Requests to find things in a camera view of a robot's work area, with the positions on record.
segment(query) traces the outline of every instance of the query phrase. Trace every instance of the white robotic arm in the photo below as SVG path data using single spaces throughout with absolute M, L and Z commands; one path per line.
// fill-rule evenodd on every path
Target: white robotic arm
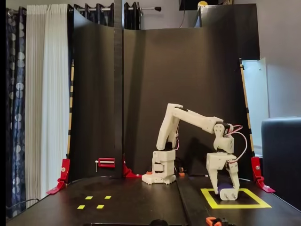
M 222 189 L 220 196 L 222 200 L 237 199 L 239 180 L 238 165 L 237 162 L 233 162 L 236 156 L 232 155 L 234 152 L 234 138 L 231 135 L 227 135 L 233 131 L 233 126 L 223 123 L 223 120 L 217 117 L 205 117 L 177 104 L 167 105 L 166 114 L 157 140 L 158 151 L 153 152 L 152 172 L 144 174 L 142 181 L 147 184 L 170 184 L 175 181 L 174 148 L 176 146 L 180 120 L 195 125 L 208 133 L 215 134 L 214 149 L 217 152 L 208 153 L 206 161 L 209 177 L 215 193 L 218 194 L 217 170 L 221 170 L 226 166 L 233 183 L 233 188 Z
M 215 150 L 222 149 L 227 153 L 234 152 L 234 139 L 232 136 L 223 137 L 224 133 L 233 131 L 233 126 L 229 125 L 227 131 L 222 131 L 223 120 L 217 117 L 205 117 L 193 111 L 183 108 L 182 105 L 168 104 L 164 120 L 162 122 L 158 140 L 157 149 L 164 150 L 166 141 L 172 142 L 173 148 L 176 145 L 177 130 L 180 120 L 197 126 L 208 133 L 215 133 Z

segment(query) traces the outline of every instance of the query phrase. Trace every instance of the curtain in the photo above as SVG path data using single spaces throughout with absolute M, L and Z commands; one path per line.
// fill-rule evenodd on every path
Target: curtain
M 25 96 L 26 198 L 40 195 L 41 112 L 45 20 L 47 5 L 27 6 Z
M 110 10 L 102 11 L 102 8 L 104 6 L 101 4 L 97 4 L 95 8 L 90 7 L 88 4 L 85 4 L 85 7 L 74 5 L 74 9 L 81 9 L 79 13 L 91 22 L 113 27 L 114 3 L 109 6 Z M 141 9 L 138 2 L 134 2 L 132 6 L 128 3 L 124 4 L 124 28 L 129 30 L 141 29 Z
M 69 127 L 69 53 L 67 4 L 47 10 L 44 44 L 41 128 L 41 197 L 57 185 L 67 153 Z
M 141 9 L 139 2 L 134 2 L 132 6 L 124 4 L 124 28 L 129 30 L 141 29 Z
M 26 198 L 24 161 L 25 96 L 25 26 L 24 8 L 8 15 L 6 9 L 6 205 Z M 13 216 L 24 205 L 12 209 Z
M 87 18 L 91 22 L 101 24 L 101 25 L 108 25 L 109 12 L 108 11 L 102 12 L 102 8 L 104 8 L 104 6 L 101 4 L 97 4 L 95 8 L 90 7 L 88 4 L 85 4 L 84 8 L 76 4 L 74 5 L 74 9 L 83 10 L 83 11 L 79 11 L 79 13 L 82 14 L 85 18 Z

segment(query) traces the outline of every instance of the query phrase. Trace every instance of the red clamp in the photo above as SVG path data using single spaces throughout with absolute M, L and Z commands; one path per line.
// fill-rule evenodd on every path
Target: red clamp
M 61 177 L 57 180 L 58 184 L 55 188 L 52 188 L 51 190 L 47 191 L 46 192 L 47 194 L 55 194 L 66 187 L 66 184 L 68 183 L 69 168 L 70 168 L 70 159 L 63 159 Z
M 107 167 L 114 168 L 115 167 L 115 158 L 99 158 L 98 159 L 98 167 Z M 123 176 L 125 178 L 141 178 L 142 175 L 134 174 L 131 169 L 129 169 L 126 165 L 126 161 L 123 158 Z
M 261 175 L 259 158 L 252 157 L 251 163 L 252 163 L 252 170 L 253 170 L 253 178 L 254 178 L 254 181 L 256 182 L 256 185 L 267 193 L 275 192 L 274 189 L 272 189 L 269 186 L 266 186 L 264 184 L 264 177 Z
M 98 167 L 115 168 L 114 158 L 99 158 Z

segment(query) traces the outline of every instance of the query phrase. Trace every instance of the dark blue curtain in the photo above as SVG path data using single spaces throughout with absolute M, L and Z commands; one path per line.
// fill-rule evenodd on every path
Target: dark blue curtain
M 26 199 L 24 154 L 25 107 L 25 9 L 17 14 L 6 9 L 6 205 Z M 8 215 L 26 208 L 17 205 Z

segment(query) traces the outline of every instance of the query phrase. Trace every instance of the metal rod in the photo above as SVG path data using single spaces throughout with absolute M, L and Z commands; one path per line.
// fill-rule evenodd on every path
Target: metal rod
M 85 9 L 84 8 L 79 8 L 79 9 L 77 9 L 79 12 L 82 12 L 82 11 L 85 11 Z M 101 8 L 101 11 L 110 11 L 111 10 L 111 8 Z M 141 7 L 140 8 L 140 10 L 156 10 L 156 11 L 161 11 L 161 7 Z M 90 8 L 90 9 L 88 9 L 88 11 L 96 11 L 96 9 L 95 8 Z
M 161 12 L 161 7 L 141 7 L 140 10 L 155 10 L 155 11 L 158 11 L 158 12 Z M 104 11 L 110 11 L 111 8 L 102 8 L 101 11 L 104 12 Z M 82 11 L 85 11 L 84 8 L 79 8 L 78 9 L 79 12 L 82 12 Z M 90 8 L 88 9 L 88 11 L 96 11 L 95 8 Z M 9 16 L 12 16 L 13 14 L 18 14 L 19 13 L 19 10 L 9 10 L 8 11 L 8 15 Z
M 11 9 L 8 11 L 9 16 L 12 16 L 13 14 L 18 14 L 18 13 L 19 13 L 19 10 Z M 23 9 L 23 14 L 26 15 L 26 9 Z

